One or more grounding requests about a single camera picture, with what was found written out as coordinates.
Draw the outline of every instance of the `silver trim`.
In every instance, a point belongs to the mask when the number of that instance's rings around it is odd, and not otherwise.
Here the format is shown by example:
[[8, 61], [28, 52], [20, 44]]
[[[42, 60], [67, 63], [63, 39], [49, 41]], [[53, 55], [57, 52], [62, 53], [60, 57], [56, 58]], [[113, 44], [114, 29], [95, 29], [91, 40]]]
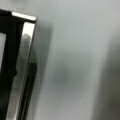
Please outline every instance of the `silver trim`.
[[17, 13], [17, 12], [12, 12], [12, 16], [29, 19], [29, 20], [33, 20], [33, 21], [36, 20], [36, 17], [34, 17], [34, 16], [25, 15], [25, 14], [21, 14], [21, 13]]
[[6, 120], [18, 120], [21, 98], [28, 71], [29, 56], [35, 24], [25, 22], [17, 60], [17, 75], [14, 78]]

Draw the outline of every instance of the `black frame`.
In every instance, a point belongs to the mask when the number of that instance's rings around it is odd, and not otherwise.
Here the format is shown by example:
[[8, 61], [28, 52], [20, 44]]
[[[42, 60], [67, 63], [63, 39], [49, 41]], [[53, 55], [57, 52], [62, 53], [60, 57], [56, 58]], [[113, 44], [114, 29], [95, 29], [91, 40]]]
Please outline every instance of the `black frame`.
[[17, 74], [16, 62], [23, 25], [35, 21], [15, 17], [10, 11], [0, 10], [0, 32], [6, 34], [5, 49], [0, 72], [0, 120], [5, 120], [13, 79]]

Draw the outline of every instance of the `black border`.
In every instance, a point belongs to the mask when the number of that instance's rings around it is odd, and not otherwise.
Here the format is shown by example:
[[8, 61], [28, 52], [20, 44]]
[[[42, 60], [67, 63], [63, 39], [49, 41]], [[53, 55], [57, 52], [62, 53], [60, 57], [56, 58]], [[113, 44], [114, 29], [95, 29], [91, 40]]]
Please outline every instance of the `black border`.
[[10, 11], [0, 10], [0, 32], [6, 34], [0, 71], [0, 120], [6, 118], [13, 79], [17, 74], [16, 63], [25, 22], [35, 23], [35, 21], [12, 16]]

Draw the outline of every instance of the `white wall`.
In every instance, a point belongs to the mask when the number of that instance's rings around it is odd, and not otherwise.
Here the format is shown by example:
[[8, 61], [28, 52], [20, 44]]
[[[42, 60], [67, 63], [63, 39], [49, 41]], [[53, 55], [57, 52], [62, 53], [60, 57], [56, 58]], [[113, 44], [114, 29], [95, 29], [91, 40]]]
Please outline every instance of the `white wall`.
[[1, 1], [1, 8], [38, 17], [38, 72], [28, 120], [96, 120], [101, 68], [120, 27], [119, 5], [118, 0]]

